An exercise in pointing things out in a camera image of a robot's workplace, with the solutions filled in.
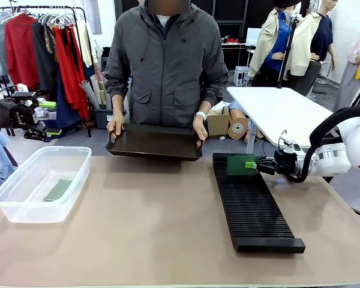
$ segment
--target hand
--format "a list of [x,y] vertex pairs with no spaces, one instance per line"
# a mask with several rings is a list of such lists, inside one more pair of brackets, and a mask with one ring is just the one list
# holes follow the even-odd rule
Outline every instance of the hand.
[[337,58],[332,57],[332,72],[337,68]]
[[118,136],[121,134],[121,127],[124,124],[124,117],[122,115],[122,112],[117,112],[113,114],[113,119],[109,121],[107,125],[108,132],[112,133],[111,139],[114,141]]
[[193,120],[193,129],[197,133],[200,141],[197,141],[197,148],[199,149],[202,146],[202,143],[208,137],[208,133],[204,127],[204,119],[202,116],[197,115]]
[[311,61],[316,62],[318,60],[320,60],[320,57],[318,55],[316,55],[315,53],[311,53]]
[[277,52],[272,55],[273,60],[284,60],[284,58],[285,58],[285,54],[281,52]]

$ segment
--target red object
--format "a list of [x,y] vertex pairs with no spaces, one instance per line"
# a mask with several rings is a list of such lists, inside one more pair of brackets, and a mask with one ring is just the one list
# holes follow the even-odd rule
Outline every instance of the red object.
[[22,83],[34,89],[38,85],[37,65],[32,37],[36,20],[21,14],[5,25],[5,52],[9,75],[15,85]]
[[239,40],[237,40],[237,39],[228,38],[228,39],[227,39],[227,43],[240,43],[240,42],[239,42]]
[[74,28],[52,29],[56,40],[58,62],[65,96],[70,106],[78,110],[81,118],[88,118],[86,94],[79,86],[85,80],[83,60],[74,36]]

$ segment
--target black rack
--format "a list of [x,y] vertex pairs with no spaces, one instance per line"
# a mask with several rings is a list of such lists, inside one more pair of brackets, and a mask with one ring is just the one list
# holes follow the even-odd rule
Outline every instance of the black rack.
[[237,252],[304,253],[261,174],[227,176],[227,158],[213,154],[213,167],[233,247]]
[[[81,40],[80,40],[80,35],[79,35],[79,29],[77,27],[77,17],[76,17],[76,9],[79,9],[82,11],[83,16],[84,16],[84,21],[86,22],[86,14],[85,11],[82,7],[71,7],[71,6],[54,6],[54,5],[50,5],[50,6],[46,6],[46,5],[39,5],[39,6],[31,6],[31,5],[20,5],[20,6],[5,6],[5,7],[0,7],[0,10],[6,10],[6,9],[11,9],[12,11],[19,11],[20,9],[69,9],[73,12],[73,19],[74,19],[74,24],[76,27],[76,32],[77,32],[77,39],[79,40],[79,49],[80,49],[80,55],[82,58],[82,64],[83,66],[85,65],[84,63],[84,59],[83,59],[83,50],[82,50],[82,45],[81,45]],[[93,62],[93,58],[92,58],[92,47],[91,47],[91,41],[89,40],[89,35],[87,34],[87,38],[88,38],[88,43],[89,43],[89,49],[91,50],[91,64],[92,67],[94,68],[94,62]],[[4,77],[2,76],[2,79],[4,80],[4,85],[7,88],[7,84],[5,82]],[[86,127],[87,127],[87,131],[88,131],[88,137],[92,137],[91,136],[91,129],[89,127],[89,123],[86,122]]]

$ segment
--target slotted rack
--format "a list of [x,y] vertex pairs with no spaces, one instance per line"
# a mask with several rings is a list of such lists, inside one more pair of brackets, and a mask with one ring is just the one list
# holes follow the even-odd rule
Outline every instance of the slotted rack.
[[227,176],[227,158],[214,154],[213,166],[233,247],[237,252],[303,253],[261,174]]

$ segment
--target beige jacket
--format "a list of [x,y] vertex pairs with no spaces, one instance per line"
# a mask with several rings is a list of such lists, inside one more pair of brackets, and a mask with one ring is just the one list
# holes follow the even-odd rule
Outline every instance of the beige jacket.
[[288,80],[288,71],[291,75],[304,76],[311,59],[312,39],[319,27],[322,17],[317,13],[308,14],[296,28],[292,40],[291,51],[287,60],[284,80]]
[[265,58],[272,51],[278,37],[278,13],[273,9],[262,26],[256,50],[250,64],[248,76],[254,77],[259,72]]

